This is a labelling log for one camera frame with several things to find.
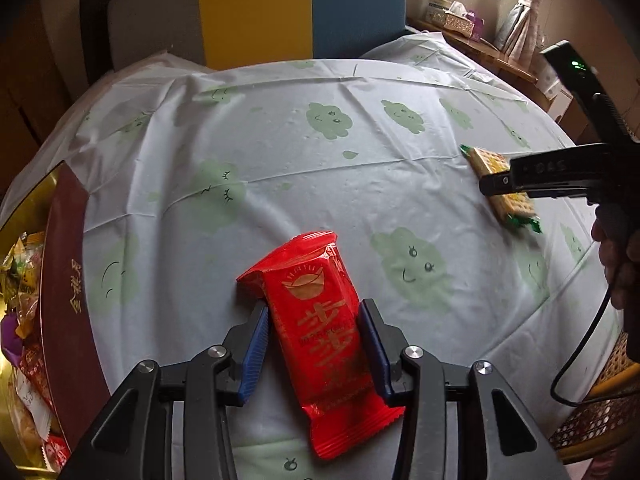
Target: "table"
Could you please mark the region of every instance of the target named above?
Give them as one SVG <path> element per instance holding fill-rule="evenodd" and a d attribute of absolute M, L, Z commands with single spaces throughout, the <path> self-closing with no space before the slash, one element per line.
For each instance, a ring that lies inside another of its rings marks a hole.
<path fill-rule="evenodd" d="M 447 30 L 433 23 L 424 22 L 423 20 L 407 17 L 406 22 L 418 30 L 441 32 L 447 40 L 447 43 L 486 68 L 495 67 L 498 70 L 505 70 L 532 84 L 538 82 L 536 76 L 528 72 L 523 66 L 510 60 L 507 55 L 501 53 L 493 45 L 466 38 L 457 32 Z"/>
<path fill-rule="evenodd" d="M 246 320 L 236 276 L 297 234 L 331 229 L 360 296 L 384 305 L 408 341 L 445 362 L 494 362 L 547 432 L 566 418 L 548 384 L 607 288 L 594 213 L 539 200 L 545 233 L 507 232 L 459 146 L 514 154 L 571 142 L 509 89 L 438 69 L 440 54 L 462 57 L 440 38 L 420 70 L 419 43 L 436 40 L 424 36 L 382 45 L 376 59 L 221 72 L 161 54 L 74 104 L 11 186 L 0 223 L 62 159 L 90 193 L 82 270 L 111 391 L 142 359 L 181 362 L 222 341 Z M 619 331 L 607 309 L 562 391 L 589 391 Z M 250 402 L 229 411 L 238 476 L 281 479 L 295 460 L 297 479 L 391 478 L 400 424 L 320 464 L 271 348 Z M 174 463 L 181 447 L 178 434 Z"/>

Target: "cartoon face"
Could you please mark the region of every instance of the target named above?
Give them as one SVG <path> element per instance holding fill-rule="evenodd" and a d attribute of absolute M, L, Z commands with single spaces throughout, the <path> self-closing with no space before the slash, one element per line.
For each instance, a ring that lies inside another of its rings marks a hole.
<path fill-rule="evenodd" d="M 133 119 L 130 123 L 125 124 L 121 129 L 120 137 L 118 139 L 118 144 L 122 144 L 123 142 L 133 141 L 142 128 L 144 128 L 151 119 L 151 114 L 142 112 L 138 117 Z"/>
<path fill-rule="evenodd" d="M 289 64 L 295 68 L 311 68 L 316 64 L 312 59 L 307 60 L 298 60 L 298 61 L 289 61 Z"/>
<path fill-rule="evenodd" d="M 584 253 L 584 247 L 580 243 L 580 240 L 575 237 L 572 229 L 564 224 L 560 224 L 560 228 L 562 229 L 562 234 L 564 235 L 564 241 L 566 242 L 566 246 L 569 247 L 569 251 L 571 252 L 571 256 L 574 257 L 575 263 L 579 263 Z"/>
<path fill-rule="evenodd" d="M 386 114 L 391 117 L 400 126 L 404 126 L 412 134 L 419 134 L 424 131 L 424 121 L 420 114 L 411 110 L 411 108 L 402 103 L 392 103 L 389 101 L 380 101 L 385 105 Z"/>
<path fill-rule="evenodd" d="M 319 103 L 309 103 L 306 120 L 309 126 L 329 140 L 346 137 L 349 135 L 347 130 L 353 126 L 351 118 L 347 114 L 343 114 L 340 108 Z"/>
<path fill-rule="evenodd" d="M 532 291 L 536 302 L 542 303 L 549 295 L 546 284 L 548 269 L 542 248 L 525 239 L 514 243 L 513 249 L 522 280 Z"/>
<path fill-rule="evenodd" d="M 238 93 L 233 86 L 223 86 L 220 88 L 212 88 L 207 90 L 207 97 L 210 102 L 227 104 L 231 102 L 231 98 Z"/>
<path fill-rule="evenodd" d="M 454 108 L 446 99 L 440 99 L 440 104 L 449 113 L 450 117 L 462 128 L 463 130 L 470 130 L 474 126 L 471 123 L 471 118 L 465 114 L 462 110 Z"/>
<path fill-rule="evenodd" d="M 285 479 L 321 480 L 334 478 L 327 475 L 326 466 L 302 439 L 287 439 L 268 444 L 238 447 L 234 453 L 238 478 L 250 480 Z"/>
<path fill-rule="evenodd" d="M 506 125 L 505 125 L 505 129 L 507 130 L 507 133 L 513 138 L 513 140 L 515 140 L 518 143 L 519 146 L 522 146 L 523 148 L 530 148 L 529 143 L 523 137 L 521 137 L 516 132 L 516 130 Z"/>
<path fill-rule="evenodd" d="M 451 277 L 436 247 L 409 229 L 376 233 L 371 245 L 382 256 L 382 268 L 398 293 L 411 304 L 434 311 L 449 309 Z"/>
<path fill-rule="evenodd" d="M 416 65 L 422 63 L 428 56 L 426 54 L 414 54 L 409 59 L 413 61 Z"/>
<path fill-rule="evenodd" d="M 193 217 L 210 234 L 238 217 L 246 192 L 235 165 L 212 159 L 200 163 L 189 190 Z"/>
<path fill-rule="evenodd" d="M 138 274 L 134 263 L 138 245 L 136 235 L 129 234 L 104 255 L 99 273 L 89 286 L 87 301 L 92 315 L 122 306 L 138 293 Z"/>

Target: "red snack package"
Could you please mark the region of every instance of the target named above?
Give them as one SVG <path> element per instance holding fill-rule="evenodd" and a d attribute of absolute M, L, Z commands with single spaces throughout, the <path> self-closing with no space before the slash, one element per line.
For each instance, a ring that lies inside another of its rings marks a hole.
<path fill-rule="evenodd" d="M 49 435 L 48 439 L 42 444 L 42 454 L 47 462 L 47 467 L 55 473 L 59 473 L 62 470 L 71 456 L 65 439 L 55 435 Z"/>
<path fill-rule="evenodd" d="M 33 339 L 34 338 L 30 338 L 30 344 L 26 346 L 22 352 L 20 371 L 27 376 L 31 384 L 48 404 L 51 411 L 55 413 L 53 402 L 51 401 L 51 392 L 49 391 L 47 371 L 44 367 L 42 346 L 38 341 Z"/>
<path fill-rule="evenodd" d="M 307 233 L 238 278 L 266 297 L 311 444 L 331 459 L 396 420 L 374 389 L 355 318 L 358 295 L 333 232 Z"/>

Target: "metal screw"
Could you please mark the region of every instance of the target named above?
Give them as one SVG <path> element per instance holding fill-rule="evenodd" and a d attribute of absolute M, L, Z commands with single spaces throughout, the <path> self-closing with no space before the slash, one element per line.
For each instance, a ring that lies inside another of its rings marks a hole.
<path fill-rule="evenodd" d="M 211 357 L 223 357 L 226 354 L 226 348 L 222 345 L 215 345 L 207 350 L 207 354 Z"/>
<path fill-rule="evenodd" d="M 482 375 L 489 375 L 494 371 L 494 366 L 489 361 L 478 361 L 474 364 L 474 368 Z"/>
<path fill-rule="evenodd" d="M 404 349 L 404 354 L 411 359 L 419 359 L 424 355 L 424 350 L 419 346 L 408 346 Z"/>
<path fill-rule="evenodd" d="M 136 368 L 141 374 L 148 374 L 156 367 L 156 364 L 151 360 L 140 361 Z"/>

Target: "curtain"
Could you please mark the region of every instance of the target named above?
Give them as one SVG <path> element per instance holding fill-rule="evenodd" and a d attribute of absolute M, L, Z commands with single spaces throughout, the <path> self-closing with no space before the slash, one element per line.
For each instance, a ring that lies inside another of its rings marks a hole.
<path fill-rule="evenodd" d="M 518 0 L 494 41 L 494 45 L 501 52 L 507 54 L 509 59 L 519 63 L 525 69 L 531 65 L 538 35 L 541 34 L 538 24 L 540 1 Z"/>

